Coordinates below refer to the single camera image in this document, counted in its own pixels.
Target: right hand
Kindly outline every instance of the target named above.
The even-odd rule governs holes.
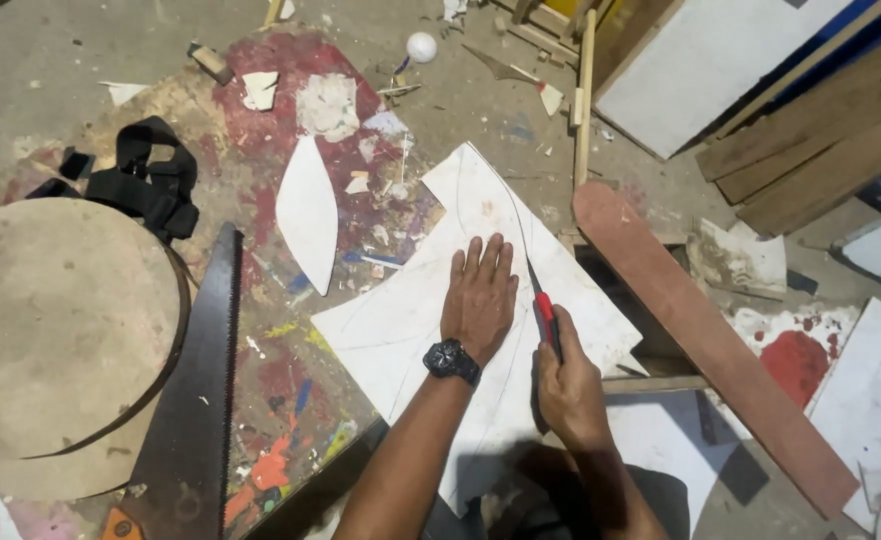
[[[537,347],[537,398],[540,413],[571,451],[590,451],[613,445],[603,399],[601,370],[580,346],[570,313],[554,305],[563,364],[550,344]]]

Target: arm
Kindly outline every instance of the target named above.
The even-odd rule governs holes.
[[[667,538],[614,446],[601,371],[584,354],[570,313],[555,305],[554,314],[564,363],[547,343],[537,348],[540,410],[577,462],[602,537]]]
[[[441,339],[456,338],[483,368],[513,322],[517,276],[513,247],[495,234],[481,258],[475,237],[457,251],[440,318]],[[390,429],[347,501],[334,540],[401,540],[419,536],[434,501],[447,453],[473,388],[458,376],[427,375]]]

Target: orange paint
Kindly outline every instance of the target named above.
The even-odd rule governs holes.
[[[287,459],[280,455],[280,452],[290,447],[290,432],[296,427],[297,420],[294,414],[290,413],[290,431],[283,437],[277,439],[270,452],[262,455],[257,463],[254,463],[253,469],[250,470],[250,477],[254,480],[254,485],[261,491],[266,491],[271,487],[280,487],[290,484],[287,475],[284,474],[284,468],[287,467]]]
[[[227,506],[223,510],[223,521],[225,521],[224,526],[229,526],[234,520],[237,519],[237,516],[241,515],[241,512],[247,508],[254,501],[254,490],[249,485],[243,485],[240,491],[235,493],[233,497],[230,497],[230,500],[227,501]]]

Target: hand saw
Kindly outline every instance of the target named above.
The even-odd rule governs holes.
[[[164,384],[144,446],[102,540],[219,540],[226,469],[237,316],[241,234],[224,223],[177,365]]]

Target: hand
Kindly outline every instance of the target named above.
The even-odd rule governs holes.
[[[483,240],[474,236],[467,254],[454,253],[450,268],[450,289],[440,316],[440,338],[455,338],[477,365],[494,358],[513,324],[517,299],[517,276],[510,275],[513,246],[496,233],[481,249]]]
[[[603,399],[601,370],[580,346],[570,313],[554,305],[560,350],[564,362],[557,360],[547,342],[537,347],[537,398],[540,413],[551,430],[571,451],[588,451],[613,445]]]

